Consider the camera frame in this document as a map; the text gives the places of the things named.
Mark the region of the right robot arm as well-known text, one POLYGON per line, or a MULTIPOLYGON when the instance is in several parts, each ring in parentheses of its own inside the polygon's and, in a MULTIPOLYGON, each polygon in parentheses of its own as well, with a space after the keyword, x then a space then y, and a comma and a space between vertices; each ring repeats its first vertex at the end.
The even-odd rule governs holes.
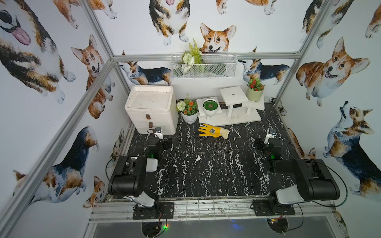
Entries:
POLYGON ((277 138, 255 139, 254 145, 264 153, 272 173, 294 177, 294 185, 274 190, 269 195, 271 204, 293 205, 313 200, 327 201, 340 198, 340 189, 322 160, 281 158, 282 146, 277 138))

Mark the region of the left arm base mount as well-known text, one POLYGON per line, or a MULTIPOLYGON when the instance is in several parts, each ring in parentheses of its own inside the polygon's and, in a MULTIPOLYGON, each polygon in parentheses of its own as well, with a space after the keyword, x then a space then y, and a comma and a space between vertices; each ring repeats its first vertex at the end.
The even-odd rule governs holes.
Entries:
POLYGON ((175 204, 173 202, 163 202, 155 204, 150 208, 135 205, 133 210, 134 220, 159 219, 159 217, 172 219, 174 217, 175 204))

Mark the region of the white plastic drawer cabinet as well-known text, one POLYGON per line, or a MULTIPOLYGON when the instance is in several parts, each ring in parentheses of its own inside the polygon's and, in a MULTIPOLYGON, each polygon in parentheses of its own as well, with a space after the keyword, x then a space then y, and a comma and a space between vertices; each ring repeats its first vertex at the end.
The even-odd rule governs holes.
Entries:
POLYGON ((125 110, 139 134, 155 128, 161 128, 164 135, 176 133, 179 113, 172 86, 134 86, 125 110))

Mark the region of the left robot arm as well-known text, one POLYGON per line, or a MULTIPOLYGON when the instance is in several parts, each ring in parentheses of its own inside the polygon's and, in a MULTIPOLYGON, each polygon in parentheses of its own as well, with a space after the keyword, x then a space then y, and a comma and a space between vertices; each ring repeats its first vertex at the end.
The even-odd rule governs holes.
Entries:
POLYGON ((163 152, 172 147, 171 137, 150 135, 147 140, 147 152, 132 156, 121 154, 110 158, 114 161, 114 170, 106 175, 109 181, 108 193, 113 196, 128 198, 141 209, 159 209, 157 195, 146 187, 147 173, 158 170, 163 152))

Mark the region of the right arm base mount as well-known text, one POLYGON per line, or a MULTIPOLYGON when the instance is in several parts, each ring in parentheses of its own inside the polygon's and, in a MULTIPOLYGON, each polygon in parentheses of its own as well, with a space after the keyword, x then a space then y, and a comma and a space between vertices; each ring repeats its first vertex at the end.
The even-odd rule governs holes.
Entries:
POLYGON ((276 204, 266 199, 253 200, 250 208, 256 216, 295 215, 292 205, 276 204))

